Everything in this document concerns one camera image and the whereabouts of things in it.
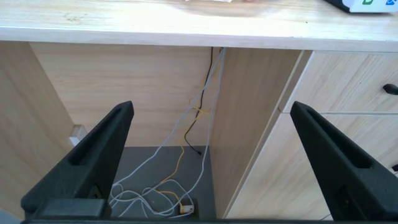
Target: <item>light wood surface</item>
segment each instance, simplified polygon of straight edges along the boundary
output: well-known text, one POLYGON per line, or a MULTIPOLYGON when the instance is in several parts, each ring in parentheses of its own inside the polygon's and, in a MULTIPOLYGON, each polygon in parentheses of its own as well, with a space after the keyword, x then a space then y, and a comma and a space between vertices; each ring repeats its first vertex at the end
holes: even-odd
MULTIPOLYGON (((398 116, 324 115, 382 165, 398 163, 398 116)), ((282 114, 228 218, 319 220, 328 207, 289 114, 282 114)))
POLYGON ((284 112, 300 101, 318 112, 398 113, 398 54, 314 52, 284 112))
MULTIPOLYGON (((159 146, 202 88, 210 47, 161 47, 31 43, 75 124, 91 131, 117 104, 131 100, 135 115, 126 146, 159 146)), ((214 58, 219 50, 214 50, 214 58)), ((218 89, 218 72, 205 91, 209 109, 218 89)), ((196 114, 180 123, 166 146, 180 144, 196 114)), ((192 145, 205 145, 208 115, 189 132, 192 145)))
POLYGON ((24 218, 21 197, 72 149, 73 122, 28 43, 0 52, 0 208, 24 218))
POLYGON ((0 0, 0 40, 398 51, 397 14, 324 0, 0 0))
POLYGON ((239 192, 259 141, 266 138, 263 132, 299 55, 297 50, 226 50, 210 144, 219 218, 239 192))

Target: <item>yellow cable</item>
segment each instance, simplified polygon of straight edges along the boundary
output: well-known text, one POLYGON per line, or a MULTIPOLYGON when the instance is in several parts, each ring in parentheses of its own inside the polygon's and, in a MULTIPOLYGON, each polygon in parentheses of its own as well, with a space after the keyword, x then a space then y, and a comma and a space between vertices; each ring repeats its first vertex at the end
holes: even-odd
POLYGON ((171 191, 166 191, 166 190, 163 190, 163 191, 157 191, 157 190, 155 190, 155 191, 156 191, 157 193, 165 193, 165 194, 172 194, 172 195, 174 195, 174 196, 177 198, 177 200, 178 200, 180 206, 182 207, 182 203, 181 203, 181 201, 180 201, 180 198, 178 197, 178 195, 177 195, 176 193, 171 192, 171 191))
MULTIPOLYGON (((201 116, 202 114, 203 114, 203 113, 199 113, 199 115, 191 122, 191 124, 193 124, 197 119, 199 119, 200 116, 201 116)), ((169 175, 168 177, 166 177, 164 180, 162 180, 160 183, 163 183, 163 182, 165 182, 166 180, 169 180, 169 179, 178 171, 178 167, 179 167, 179 165, 180 165, 181 158, 182 158, 182 156, 183 156, 184 153, 185 153, 184 147, 182 146, 182 141, 183 141, 184 134, 181 136, 181 139, 180 139, 180 147, 181 147, 181 149, 182 149, 182 153, 181 153, 181 155, 180 155, 180 158, 178 159, 177 166, 176 166, 174 172, 173 172, 171 175, 169 175)))
MULTIPOLYGON (((191 104, 191 101, 192 101, 192 100, 193 100, 193 97, 189 99, 189 104, 191 104)), ((196 107, 196 106, 193 106, 193 109, 198 110, 198 111, 199 111, 199 114, 198 114, 198 116, 191 122, 191 124, 190 124, 189 126, 191 126, 197 119, 199 119, 199 117, 200 117, 201 115, 203 115, 203 114, 210 114, 210 111, 209 111, 209 110, 201 110, 201 109, 199 109, 199 108, 196 107)), ((181 147, 182 153, 181 153, 181 155, 180 155, 180 157, 179 157, 179 159, 178 159, 177 166, 175 167, 174 172, 173 172, 172 174, 170 174, 168 177, 166 177, 164 180, 162 180, 160 183, 163 183, 163 182, 165 182, 166 180, 169 180, 174 174, 177 173, 178 167, 180 166, 181 158, 182 158, 182 156, 183 156, 184 153, 185 153, 185 149, 184 149, 184 147, 182 146, 182 141, 183 141, 183 139, 184 139, 184 135, 186 135, 186 134, 188 133, 188 131, 189 131, 189 128, 187 128, 187 130, 185 131, 185 133, 184 133, 184 134, 181 136, 181 138, 180 138, 180 147, 181 147)), ((178 202, 180 203, 180 206, 182 207, 182 204, 181 204, 181 202, 180 202, 180 199, 179 199, 179 197, 177 196, 176 193, 171 192, 171 191, 162 191, 161 193, 173 194, 173 195, 178 199, 178 202)))

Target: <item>box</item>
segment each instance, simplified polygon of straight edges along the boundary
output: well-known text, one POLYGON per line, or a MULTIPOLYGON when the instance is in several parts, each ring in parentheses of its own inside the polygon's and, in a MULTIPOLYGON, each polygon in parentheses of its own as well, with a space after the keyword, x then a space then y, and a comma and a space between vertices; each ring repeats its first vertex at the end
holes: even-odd
POLYGON ((397 12, 397 0, 326 0, 346 12, 397 12))

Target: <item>gray floor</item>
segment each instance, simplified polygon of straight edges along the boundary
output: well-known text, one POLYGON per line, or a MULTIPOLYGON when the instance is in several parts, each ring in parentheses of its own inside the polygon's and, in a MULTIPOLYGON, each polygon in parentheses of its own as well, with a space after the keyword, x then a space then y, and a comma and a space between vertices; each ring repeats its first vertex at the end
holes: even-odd
POLYGON ((3 224, 19 224, 21 221, 6 211, 0 209, 0 220, 3 224))
MULTIPOLYGON (((143 163, 155 152, 156 147, 127 147, 123 151, 122 158, 119 163, 119 168, 116 173, 115 180, 120 180, 126 175, 130 174, 137 166, 143 163)), ((204 147, 195 147, 201 152, 205 151, 204 147)), ((177 165, 178 158, 181 154, 181 148, 178 147, 164 147, 158 154, 149 161, 144 167, 139 169, 132 177, 122 182, 125 190, 133 190, 141 193, 145 187, 153 187, 158 184, 161 180, 169 176, 177 165)), ((191 189, 191 187, 197 181, 197 178, 201 171, 201 162, 203 155, 199 156, 196 152, 185 148, 185 154, 180 162, 178 172, 172 177, 177 180, 185 190, 191 189)), ((213 193, 213 181, 211 177, 211 165, 210 165, 210 153, 208 152, 205 160, 205 170, 201 180, 199 181, 196 188, 190 193, 192 199, 197 200, 198 204, 198 215, 201 220, 211 220, 216 218, 214 193, 213 193)), ((173 183, 166 183, 159 187, 159 190, 171 190, 175 192, 179 197, 183 195, 183 192, 178 186, 173 183)), ((119 187, 114 190, 115 194, 120 193, 119 187)), ((126 194, 125 198, 131 198, 132 194, 126 194)), ((168 195, 173 203, 177 202, 177 199, 173 195, 168 195)), ((162 196, 157 194, 150 194, 146 197, 147 201, 157 211, 163 211, 170 208, 170 204, 162 196)), ((112 212, 113 217, 119 216, 124 209, 127 208, 129 202, 119 202, 112 212)), ((149 218, 160 217, 153 215, 148 209, 146 209, 149 218)), ((126 218, 144 218, 141 203, 136 202, 130 209, 123 215, 126 218)))

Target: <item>white cable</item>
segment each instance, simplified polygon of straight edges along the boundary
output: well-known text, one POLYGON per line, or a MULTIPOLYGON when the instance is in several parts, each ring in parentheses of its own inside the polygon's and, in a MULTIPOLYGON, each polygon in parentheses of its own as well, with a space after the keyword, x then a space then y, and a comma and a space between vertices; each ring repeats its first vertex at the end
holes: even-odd
MULTIPOLYGON (((176 122, 176 124, 175 124, 175 126, 174 126, 174 128, 173 128, 173 130, 172 130, 172 132, 169 134, 169 136, 167 136, 167 138, 166 138, 165 141, 159 146, 159 148, 157 148, 157 150, 155 151, 154 155, 152 155, 150 158, 148 158, 147 160, 145 160, 140 166, 138 166, 138 167, 137 167, 134 171, 132 171, 129 175, 125 176, 124 178, 122 178, 121 180, 117 181, 116 183, 114 183, 114 184, 112 185, 112 189, 111 189, 111 197, 112 197, 112 200, 110 201, 110 203, 112 203, 113 201, 116 201, 115 204, 112 205, 112 208, 113 208, 118 202, 130 202, 129 206, 122 212, 122 214, 120 214, 120 217, 121 217, 122 215, 124 215, 124 214, 128 211, 128 209, 133 205, 133 203, 136 202, 136 201, 138 201, 138 200, 141 201, 141 207, 142 207, 143 212, 144 212, 144 214, 145 214, 146 217, 148 217, 148 216, 147 216, 147 214, 146 214, 144 205, 145 205, 153 214, 155 214, 155 215, 169 216, 169 215, 171 215, 171 214, 173 213, 173 209, 180 203, 181 199, 183 199, 185 196, 187 196, 187 197, 190 199, 191 203, 193 204, 193 201, 192 201, 191 197, 189 196, 189 193, 190 193, 190 192, 197 186, 197 184, 199 183, 199 181, 200 181, 200 179, 201 179, 201 177, 202 177, 202 175, 203 175, 204 168, 205 168, 205 158, 206 158, 207 151, 208 151, 208 146, 209 146, 209 143, 210 143, 211 129, 212 129, 212 127, 213 127, 214 108, 215 108, 215 105, 216 105, 216 102, 217 102, 217 99, 218 99, 218 95, 220 94, 220 90, 221 90, 221 77, 222 77, 223 69, 224 69, 224 60, 225 60, 225 49, 223 49, 223 50, 221 51, 219 57, 216 59, 215 66, 212 66, 210 75, 209 75, 209 77, 208 77, 207 82, 205 83, 205 86, 204 86, 204 87, 201 89, 201 91, 199 91, 199 93, 194 97, 194 99, 193 99, 192 102, 190 103, 188 109, 187 109, 187 110, 184 112, 184 114, 181 115, 181 117, 177 120, 177 122, 176 122), (198 96, 202 93, 202 91, 204 91, 204 90, 207 88, 207 86, 208 86, 208 84, 209 84, 209 81, 210 81, 211 77, 213 76, 213 74, 214 74, 214 72, 215 72, 215 68, 217 67, 218 61, 219 61, 220 59, 221 59, 221 66, 220 66, 220 73, 219 73, 219 80, 218 80, 218 92, 217 92, 216 96, 214 97, 213 104, 212 104, 212 106, 211 106, 210 119, 209 119, 209 125, 208 125, 208 138, 207 138, 205 153, 204 153, 204 155, 203 155, 203 159, 202 159, 202 163, 201 163, 201 172, 200 172, 200 175, 199 175, 197 181, 196 181, 195 184, 193 185, 193 187, 187 192, 176 180, 169 179, 169 180, 166 180, 165 182, 162 182, 162 183, 160 183, 160 184, 157 184, 157 185, 156 185, 155 187, 153 187, 153 188, 149 188, 149 187, 145 188, 145 189, 142 191, 141 195, 140 195, 139 193, 137 193, 137 192, 132 191, 132 190, 124 190, 122 184, 120 184, 120 183, 121 183, 122 181, 126 180, 127 178, 129 178, 130 176, 132 176, 139 168, 141 168, 144 164, 146 164, 148 161, 150 161, 151 159, 153 159, 153 158, 156 156, 156 154, 158 153, 158 151, 163 147, 163 145, 170 139, 170 137, 173 135, 174 131, 176 130, 176 127, 178 126, 179 122, 186 116, 186 114, 188 113, 188 111, 189 111, 190 109, 193 108, 193 104, 196 102, 196 100, 198 99, 198 96), (162 185, 162 184, 164 184, 164 183, 166 183, 166 182, 168 182, 168 181, 175 182, 185 193, 184 193, 184 195, 183 195, 182 197, 180 197, 180 200, 179 200, 176 204, 173 205, 173 203, 171 202, 171 200, 170 200, 169 198, 167 198, 163 193, 158 192, 158 194, 161 194, 163 197, 165 197, 165 198, 170 202, 170 205, 171 205, 172 207, 171 207, 170 209, 168 209, 168 210, 163 211, 163 212, 156 212, 156 211, 154 211, 153 208, 149 205, 149 203, 146 201, 146 199, 144 198, 144 196, 147 195, 148 193, 154 191, 157 187, 159 187, 160 185, 162 185), (115 188, 115 186, 117 186, 117 185, 120 185, 120 186, 121 186, 121 190, 122 190, 122 191, 121 191, 120 194, 118 194, 117 196, 114 197, 112 191, 113 191, 113 189, 115 188), (130 199, 119 199, 119 197, 122 197, 125 193, 132 193, 132 194, 137 195, 137 197, 130 198, 130 199)), ((184 216, 187 216, 187 215, 190 215, 190 214, 191 214, 191 213, 187 213, 187 214, 177 215, 177 216, 169 217, 169 218, 184 217, 184 216)))
MULTIPOLYGON (((222 54, 223 54, 223 53, 221 53, 220 56, 216 59, 215 65, 218 64, 218 60, 220 59, 220 57, 221 57, 222 54)), ((138 169, 140 169, 145 163, 147 163, 148 161, 150 161, 151 159, 153 159, 153 158, 156 156, 156 154, 158 153, 159 149, 161 149, 161 148, 163 147, 163 145, 164 145, 165 143, 167 143, 167 141, 169 141, 170 137, 174 134, 174 131, 176 130, 176 128, 177 128, 178 124, 180 123, 180 121, 185 117, 185 115, 187 115, 188 111, 190 111, 190 110, 193 108, 193 104, 196 102, 196 100, 198 99, 199 95, 207 88, 207 86, 208 86, 208 84, 209 84, 209 82, 210 82, 210 78, 213 76, 215 69, 216 69, 216 66, 213 66, 213 67, 211 68, 211 72, 210 72, 209 78, 207 79, 207 82, 206 82, 205 86, 199 91, 199 93, 198 93, 198 94, 194 97, 194 99, 191 101, 191 103, 189 104, 189 107, 187 108, 187 110, 185 110, 184 114, 182 114, 181 117, 180 117, 180 118, 177 120, 177 122, 175 123, 175 126, 174 126, 172 132, 169 134, 169 136, 167 136, 167 138, 165 139, 165 141, 156 149, 155 153, 154 153, 150 158, 148 158, 146 161, 144 161, 141 165, 139 165, 135 170, 133 170, 129 175, 125 176, 125 177, 122 178, 121 180, 119 180, 119 181, 117 181, 116 183, 114 183, 113 186, 116 185, 116 184, 119 184, 120 182, 122 182, 122 181, 126 180, 127 178, 129 178, 130 176, 132 176, 132 175, 133 175, 138 169)))

